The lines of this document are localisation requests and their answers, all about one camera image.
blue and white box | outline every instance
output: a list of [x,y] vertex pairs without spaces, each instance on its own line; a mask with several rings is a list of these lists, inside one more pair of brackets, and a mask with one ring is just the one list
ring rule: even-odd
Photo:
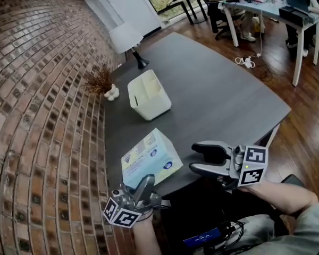
[[154,129],[122,157],[123,182],[136,188],[147,174],[155,175],[155,185],[183,166],[172,142]]

shoe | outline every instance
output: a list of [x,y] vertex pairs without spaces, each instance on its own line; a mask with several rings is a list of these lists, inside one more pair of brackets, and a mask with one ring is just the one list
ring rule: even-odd
[[303,57],[307,57],[307,55],[308,55],[308,50],[304,49],[303,50]]
[[250,41],[251,43],[255,41],[255,38],[250,33],[244,34],[243,36],[241,36],[241,39]]
[[293,48],[296,48],[298,46],[298,44],[291,45],[291,44],[287,43],[286,46],[288,49],[293,49]]

gray sleeve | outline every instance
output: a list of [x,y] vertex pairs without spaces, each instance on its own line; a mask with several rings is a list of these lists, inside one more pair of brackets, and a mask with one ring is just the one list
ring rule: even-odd
[[244,254],[317,254],[319,252],[319,203],[305,210],[292,235],[274,238]]

wooden floor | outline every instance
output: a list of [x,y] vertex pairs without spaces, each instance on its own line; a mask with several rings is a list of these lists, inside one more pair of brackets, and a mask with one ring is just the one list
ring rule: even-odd
[[[268,19],[265,20],[265,25],[262,56],[254,59],[258,66],[246,70],[263,80],[292,109],[281,123],[270,147],[267,177],[280,182],[289,174],[295,174],[319,197],[319,60],[316,66],[313,65],[314,49],[311,48],[308,57],[303,59],[299,85],[293,87],[291,82],[295,60],[285,46],[285,25]],[[239,41],[240,46],[234,47],[230,39],[223,37],[216,41],[208,22],[190,25],[187,19],[146,38],[141,51],[174,31],[232,61],[236,57],[260,52],[259,37],[255,43]]]

